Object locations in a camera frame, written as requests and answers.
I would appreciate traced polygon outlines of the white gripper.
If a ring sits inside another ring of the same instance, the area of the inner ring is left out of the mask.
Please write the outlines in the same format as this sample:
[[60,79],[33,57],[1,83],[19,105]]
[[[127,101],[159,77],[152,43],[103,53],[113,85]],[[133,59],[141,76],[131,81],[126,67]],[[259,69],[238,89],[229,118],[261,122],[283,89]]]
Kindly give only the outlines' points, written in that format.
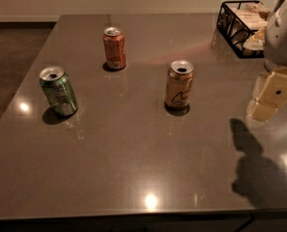
[[266,122],[287,102],[287,0],[272,14],[266,28],[264,55],[274,69],[261,73],[255,83],[246,114]]

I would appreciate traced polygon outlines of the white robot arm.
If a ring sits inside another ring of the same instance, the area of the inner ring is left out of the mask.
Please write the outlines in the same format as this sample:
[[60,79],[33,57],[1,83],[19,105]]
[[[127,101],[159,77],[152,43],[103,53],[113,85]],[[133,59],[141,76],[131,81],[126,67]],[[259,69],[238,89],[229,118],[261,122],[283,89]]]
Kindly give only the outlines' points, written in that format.
[[260,122],[270,120],[287,102],[287,0],[277,1],[267,21],[244,44],[251,50],[264,50],[267,71],[258,76],[246,112]]

